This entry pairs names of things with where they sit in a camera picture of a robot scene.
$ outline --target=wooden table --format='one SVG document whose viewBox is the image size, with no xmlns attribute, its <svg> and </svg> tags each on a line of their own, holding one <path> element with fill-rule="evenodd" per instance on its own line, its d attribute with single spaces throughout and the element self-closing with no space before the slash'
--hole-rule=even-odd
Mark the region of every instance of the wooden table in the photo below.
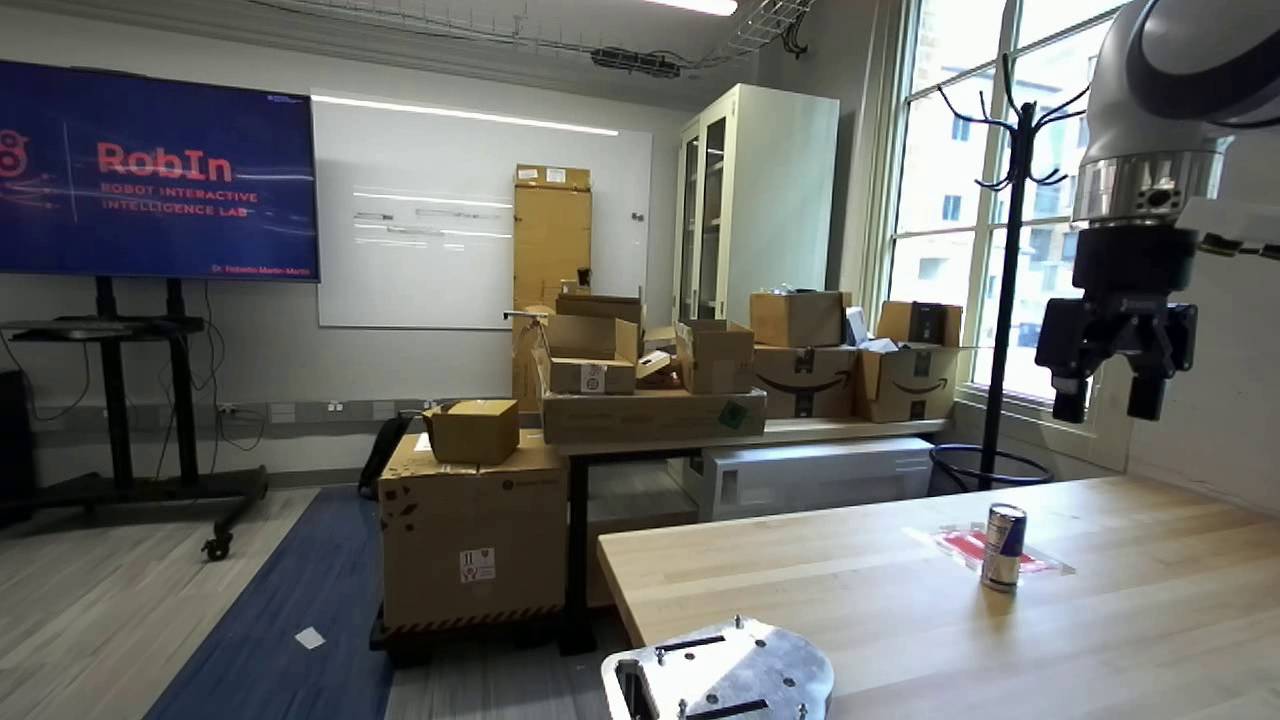
<svg viewBox="0 0 1280 720">
<path fill-rule="evenodd" d="M 942 542 L 1030 508 L 1016 594 Z M 635 642 L 755 615 L 836 663 L 828 715 L 1280 715 L 1280 520 L 1066 481 L 602 539 Z"/>
<path fill-rule="evenodd" d="M 932 436 L 946 418 L 770 418 L 762 436 L 681 436 L 681 438 L 618 438 L 618 443 L 552 443 L 570 465 L 570 550 L 566 550 L 566 633 L 560 650 L 592 650 L 590 620 L 590 484 L 598 465 L 632 465 L 662 456 L 702 456 L 707 446 L 776 446 L 776 443 L 847 443 L 878 436 Z"/>
</svg>

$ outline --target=blue carpet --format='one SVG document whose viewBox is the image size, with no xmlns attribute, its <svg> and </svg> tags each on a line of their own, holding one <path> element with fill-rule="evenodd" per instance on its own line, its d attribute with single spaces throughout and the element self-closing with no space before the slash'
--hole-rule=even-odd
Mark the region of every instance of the blue carpet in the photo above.
<svg viewBox="0 0 1280 720">
<path fill-rule="evenodd" d="M 382 607 L 375 542 L 370 498 L 353 487 L 316 493 L 147 715 L 382 720 L 393 663 L 370 648 Z M 325 636 L 316 650 L 295 642 L 303 626 Z"/>
</svg>

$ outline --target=cart wheel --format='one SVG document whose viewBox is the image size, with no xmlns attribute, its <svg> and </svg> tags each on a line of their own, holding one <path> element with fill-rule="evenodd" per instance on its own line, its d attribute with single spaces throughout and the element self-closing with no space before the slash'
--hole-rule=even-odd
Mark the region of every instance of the cart wheel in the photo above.
<svg viewBox="0 0 1280 720">
<path fill-rule="evenodd" d="M 217 558 L 229 558 L 233 550 L 233 539 L 229 537 L 217 537 L 217 539 L 206 539 L 206 557 L 217 562 Z"/>
</svg>

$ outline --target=ceiling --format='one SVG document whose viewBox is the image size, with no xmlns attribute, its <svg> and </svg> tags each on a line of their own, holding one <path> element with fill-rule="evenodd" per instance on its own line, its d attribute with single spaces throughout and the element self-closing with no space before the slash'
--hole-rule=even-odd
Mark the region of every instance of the ceiling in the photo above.
<svg viewBox="0 0 1280 720">
<path fill-rule="evenodd" d="M 816 0 L 702 14 L 654 0 L 7 0 L 113 22 L 250 39 L 372 65 L 706 102 L 791 47 Z"/>
</svg>

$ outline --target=display monitor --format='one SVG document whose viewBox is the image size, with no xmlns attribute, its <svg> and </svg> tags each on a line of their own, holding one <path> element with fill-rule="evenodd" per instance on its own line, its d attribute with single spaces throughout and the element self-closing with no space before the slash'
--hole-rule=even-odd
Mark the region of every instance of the display monitor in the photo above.
<svg viewBox="0 0 1280 720">
<path fill-rule="evenodd" d="M 319 279 L 313 98 L 0 65 L 0 272 Z"/>
</svg>

